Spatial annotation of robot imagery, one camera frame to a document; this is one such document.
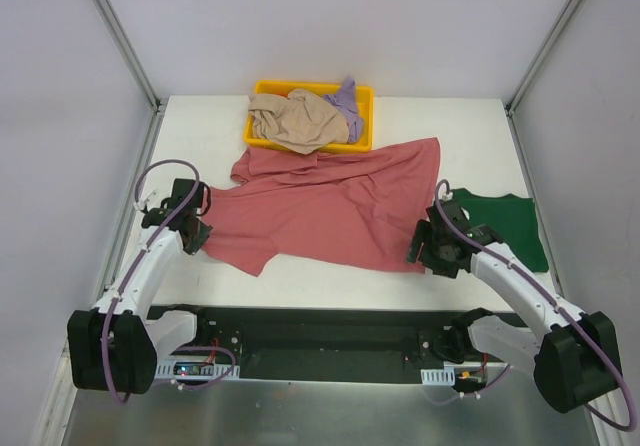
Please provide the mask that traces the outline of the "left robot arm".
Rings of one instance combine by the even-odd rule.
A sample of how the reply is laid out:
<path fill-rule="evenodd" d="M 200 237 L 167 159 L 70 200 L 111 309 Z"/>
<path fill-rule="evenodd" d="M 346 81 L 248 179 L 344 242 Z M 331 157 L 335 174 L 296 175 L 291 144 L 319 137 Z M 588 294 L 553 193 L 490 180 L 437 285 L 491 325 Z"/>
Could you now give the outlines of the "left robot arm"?
<path fill-rule="evenodd" d="M 77 388 L 143 394 L 158 363 L 174 350 L 199 355 L 209 348 L 212 333 L 193 313 L 169 311 L 150 324 L 146 320 L 169 267 L 208 240 L 212 228 L 200 216 L 210 204 L 205 183 L 176 179 L 170 196 L 143 212 L 139 242 L 126 270 L 90 309 L 74 311 L 67 322 Z"/>

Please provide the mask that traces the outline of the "green t shirt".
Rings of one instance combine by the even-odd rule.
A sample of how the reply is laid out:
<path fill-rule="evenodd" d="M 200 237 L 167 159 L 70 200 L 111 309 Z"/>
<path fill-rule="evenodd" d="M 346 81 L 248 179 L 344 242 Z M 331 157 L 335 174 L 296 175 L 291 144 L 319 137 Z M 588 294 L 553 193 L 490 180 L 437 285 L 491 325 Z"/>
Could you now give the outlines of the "green t shirt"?
<path fill-rule="evenodd" d="M 453 199 L 469 215 L 472 226 L 487 225 L 533 273 L 547 273 L 549 264 L 539 237 L 534 201 L 514 194 L 499 197 L 454 189 Z"/>

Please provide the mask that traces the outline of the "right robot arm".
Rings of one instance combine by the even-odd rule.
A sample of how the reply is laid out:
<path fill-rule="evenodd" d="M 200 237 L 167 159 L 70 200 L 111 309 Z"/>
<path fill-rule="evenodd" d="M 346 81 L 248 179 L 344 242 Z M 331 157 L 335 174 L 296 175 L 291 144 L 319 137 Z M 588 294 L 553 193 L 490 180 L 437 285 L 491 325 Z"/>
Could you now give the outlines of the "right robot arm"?
<path fill-rule="evenodd" d="M 514 327 L 485 308 L 452 320 L 432 342 L 438 358 L 461 364 L 485 353 L 529 375 L 554 410 L 566 413 L 621 386 L 615 327 L 550 292 L 489 226 L 472 226 L 454 201 L 435 201 L 419 220 L 407 259 L 437 276 L 469 273 L 523 321 Z"/>

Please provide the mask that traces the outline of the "pink t shirt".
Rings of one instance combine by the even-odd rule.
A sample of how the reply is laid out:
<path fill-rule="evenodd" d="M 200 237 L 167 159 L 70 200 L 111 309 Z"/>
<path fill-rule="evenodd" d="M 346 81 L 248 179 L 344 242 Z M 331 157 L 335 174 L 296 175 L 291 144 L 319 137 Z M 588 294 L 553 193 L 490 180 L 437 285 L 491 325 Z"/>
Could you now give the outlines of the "pink t shirt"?
<path fill-rule="evenodd" d="M 421 273 L 406 255 L 440 159 L 435 138 L 356 154 L 249 147 L 232 167 L 235 187 L 212 192 L 203 250 L 253 276 L 279 254 Z"/>

